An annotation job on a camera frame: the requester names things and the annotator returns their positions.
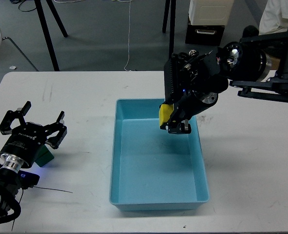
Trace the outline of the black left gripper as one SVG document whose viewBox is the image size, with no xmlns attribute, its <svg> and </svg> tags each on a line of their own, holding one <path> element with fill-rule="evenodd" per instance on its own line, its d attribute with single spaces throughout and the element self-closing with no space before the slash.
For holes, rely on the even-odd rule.
<svg viewBox="0 0 288 234">
<path fill-rule="evenodd" d="M 67 127 L 63 120 L 64 111 L 60 112 L 54 123 L 43 127 L 25 122 L 24 117 L 30 108 L 31 102 L 27 101 L 22 108 L 15 111 L 8 110 L 0 123 L 1 134 L 10 136 L 0 151 L 0 158 L 16 156 L 23 161 L 22 168 L 31 168 L 45 143 L 52 149 L 57 149 L 67 134 Z M 12 129 L 11 124 L 15 119 L 19 120 L 20 126 Z"/>
</svg>

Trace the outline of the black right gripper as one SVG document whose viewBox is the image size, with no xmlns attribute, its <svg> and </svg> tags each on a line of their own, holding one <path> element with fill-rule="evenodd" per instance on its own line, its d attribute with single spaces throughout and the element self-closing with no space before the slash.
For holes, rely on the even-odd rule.
<svg viewBox="0 0 288 234">
<path fill-rule="evenodd" d="M 167 122 L 169 134 L 190 134 L 189 119 L 217 102 L 219 93 L 228 87 L 228 77 L 220 67 L 217 51 L 199 54 L 172 54 L 164 65 L 164 104 L 173 104 Z"/>
</svg>

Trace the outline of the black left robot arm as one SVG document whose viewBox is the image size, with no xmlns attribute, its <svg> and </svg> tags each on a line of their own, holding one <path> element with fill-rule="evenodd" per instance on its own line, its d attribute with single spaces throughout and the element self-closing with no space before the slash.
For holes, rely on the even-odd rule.
<svg viewBox="0 0 288 234">
<path fill-rule="evenodd" d="M 64 112 L 52 124 L 42 126 L 26 122 L 24 117 L 31 108 L 27 101 L 22 108 L 6 112 L 1 124 L 2 135 L 9 135 L 0 151 L 0 224 L 15 220 L 21 213 L 16 200 L 19 189 L 26 190 L 38 184 L 39 176 L 27 172 L 34 163 L 43 167 L 54 159 L 48 146 L 57 149 L 67 134 Z"/>
</svg>

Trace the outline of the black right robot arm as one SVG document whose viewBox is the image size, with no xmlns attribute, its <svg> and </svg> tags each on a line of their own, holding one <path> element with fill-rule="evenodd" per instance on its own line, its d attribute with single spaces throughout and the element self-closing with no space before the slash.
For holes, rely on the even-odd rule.
<svg viewBox="0 0 288 234">
<path fill-rule="evenodd" d="M 229 86 L 240 97 L 288 103 L 288 30 L 257 35 L 248 26 L 238 42 L 199 54 L 172 54 L 164 66 L 165 100 L 159 127 L 190 134 L 190 119 L 216 104 Z"/>
</svg>

